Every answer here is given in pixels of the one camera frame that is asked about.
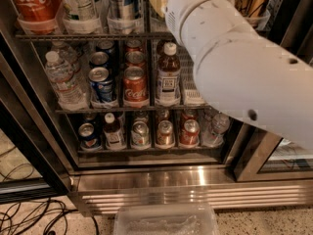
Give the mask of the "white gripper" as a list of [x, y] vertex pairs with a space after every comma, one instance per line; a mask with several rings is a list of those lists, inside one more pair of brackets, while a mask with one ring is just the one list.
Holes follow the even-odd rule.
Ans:
[[167, 28], [188, 50], [200, 49], [231, 30], [248, 30], [248, 23], [235, 8], [235, 0], [149, 1], [161, 18], [165, 10]]

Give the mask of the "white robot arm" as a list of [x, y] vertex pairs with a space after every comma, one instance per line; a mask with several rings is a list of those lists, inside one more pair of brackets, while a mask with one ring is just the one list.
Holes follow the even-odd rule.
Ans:
[[313, 148], [313, 69], [260, 36], [234, 0], [149, 0], [216, 110]]

